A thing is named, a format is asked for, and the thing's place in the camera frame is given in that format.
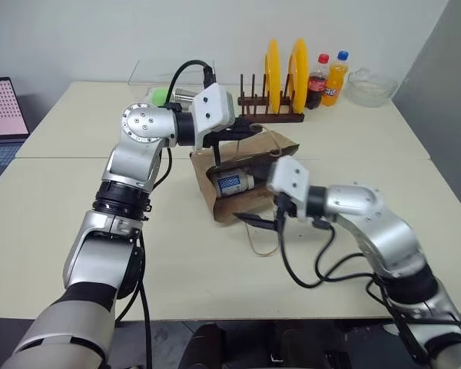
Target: floor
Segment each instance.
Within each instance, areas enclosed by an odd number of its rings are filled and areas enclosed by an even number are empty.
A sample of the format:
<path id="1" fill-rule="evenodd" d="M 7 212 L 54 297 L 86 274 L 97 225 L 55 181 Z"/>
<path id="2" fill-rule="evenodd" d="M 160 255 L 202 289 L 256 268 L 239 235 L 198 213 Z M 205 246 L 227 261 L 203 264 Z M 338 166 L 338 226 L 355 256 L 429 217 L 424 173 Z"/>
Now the floor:
<path id="1" fill-rule="evenodd" d="M 18 340 L 32 321 L 0 319 L 0 366 L 11 354 Z M 207 322 L 165 321 L 153 322 L 152 344 L 154 368 L 176 369 L 186 344 L 194 331 Z M 227 333 L 226 369 L 266 367 L 269 364 L 267 337 L 270 335 L 267 321 L 220 321 Z M 352 368 L 418 368 L 406 353 L 398 337 L 385 332 L 380 325 L 357 328 L 349 333 L 341 332 L 332 321 L 299 321 L 317 332 L 325 350 L 345 350 L 350 356 Z M 144 325 L 142 322 L 126 322 L 117 328 L 113 338 L 110 365 L 122 369 L 143 364 Z"/>

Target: cardboard box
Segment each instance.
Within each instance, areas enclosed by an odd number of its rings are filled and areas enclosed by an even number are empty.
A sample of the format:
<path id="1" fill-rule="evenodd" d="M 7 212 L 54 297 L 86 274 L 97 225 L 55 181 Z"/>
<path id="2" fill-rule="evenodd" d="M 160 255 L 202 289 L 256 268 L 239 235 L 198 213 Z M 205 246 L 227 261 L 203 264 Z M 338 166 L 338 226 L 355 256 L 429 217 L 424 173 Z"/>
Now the cardboard box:
<path id="1" fill-rule="evenodd" d="M 256 183 L 252 190 L 217 198 L 217 191 L 210 175 L 235 168 L 251 168 L 253 172 L 260 172 L 265 179 L 268 168 L 274 161 L 280 156 L 293 155 L 298 148 L 299 144 L 275 131 L 263 131 L 239 143 L 234 141 L 221 145 L 221 166 L 218 168 L 214 166 L 214 153 L 211 148 L 192 153 L 194 173 L 214 220 L 228 223 L 235 219 L 235 212 L 252 212 L 271 206 L 274 196 L 267 190 L 263 180 Z"/>

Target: table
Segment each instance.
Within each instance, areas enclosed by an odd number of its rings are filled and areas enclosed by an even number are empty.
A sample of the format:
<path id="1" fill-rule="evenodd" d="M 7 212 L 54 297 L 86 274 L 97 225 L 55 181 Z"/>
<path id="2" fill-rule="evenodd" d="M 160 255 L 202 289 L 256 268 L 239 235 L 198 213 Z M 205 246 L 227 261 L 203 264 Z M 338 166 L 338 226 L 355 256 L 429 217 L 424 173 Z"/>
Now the table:
<path id="1" fill-rule="evenodd" d="M 228 91 L 238 115 L 239 89 L 230 86 Z M 16 157 L 107 158 L 120 138 L 120 114 L 133 102 L 126 83 L 74 82 Z M 362 108 L 340 97 L 332 108 L 306 109 L 305 114 L 302 123 L 267 125 L 301 143 L 297 158 L 429 158 L 392 102 Z M 177 147 L 173 154 L 188 158 L 190 150 Z"/>
<path id="2" fill-rule="evenodd" d="M 461 310 L 461 205 L 431 161 L 302 163 L 316 185 L 355 180 L 376 185 L 413 226 L 434 272 Z M 19 158 L 0 177 L 0 317 L 34 318 L 62 294 L 63 263 L 94 200 L 104 165 L 103 158 Z M 305 290 L 292 282 L 278 254 L 255 256 L 242 223 L 213 222 L 189 160 L 174 160 L 171 176 L 151 198 L 154 210 L 144 235 L 153 320 L 386 315 L 363 292 L 365 281 Z M 296 221 L 288 224 L 290 261 L 306 279 L 327 233 Z M 261 230 L 252 230 L 251 240 L 261 250 L 276 244 L 273 234 Z M 325 262 L 354 248 L 351 236 L 339 230 Z M 352 261 L 343 270 L 364 268 L 365 261 Z M 125 303 L 118 304 L 118 312 Z M 142 319 L 141 307 L 135 305 L 127 318 Z"/>

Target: bottle label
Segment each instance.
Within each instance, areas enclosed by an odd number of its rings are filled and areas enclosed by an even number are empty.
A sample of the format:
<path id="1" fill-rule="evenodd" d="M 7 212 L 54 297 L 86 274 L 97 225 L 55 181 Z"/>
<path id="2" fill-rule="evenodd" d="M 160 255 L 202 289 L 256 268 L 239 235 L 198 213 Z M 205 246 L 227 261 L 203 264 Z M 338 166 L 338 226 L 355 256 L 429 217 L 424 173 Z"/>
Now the bottle label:
<path id="1" fill-rule="evenodd" d="M 307 87 L 311 91 L 315 92 L 322 92 L 324 91 L 324 86 L 326 85 L 326 79 L 309 79 L 309 83 L 307 84 Z"/>
<path id="2" fill-rule="evenodd" d="M 324 95 L 325 96 L 330 96 L 330 97 L 333 97 L 334 95 L 337 94 L 337 90 L 335 88 L 329 88 L 329 87 L 326 87 L 324 89 Z"/>

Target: clear plastic container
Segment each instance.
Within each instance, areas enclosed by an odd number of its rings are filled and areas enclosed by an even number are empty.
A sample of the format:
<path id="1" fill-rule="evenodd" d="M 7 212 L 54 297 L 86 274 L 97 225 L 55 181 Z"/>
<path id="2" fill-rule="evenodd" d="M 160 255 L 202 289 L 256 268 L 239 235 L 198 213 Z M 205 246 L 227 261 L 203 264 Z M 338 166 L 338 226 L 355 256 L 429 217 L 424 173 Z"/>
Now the clear plastic container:
<path id="1" fill-rule="evenodd" d="M 391 99 L 397 87 L 393 79 L 361 68 L 348 75 L 344 94 L 358 105 L 377 108 Z"/>

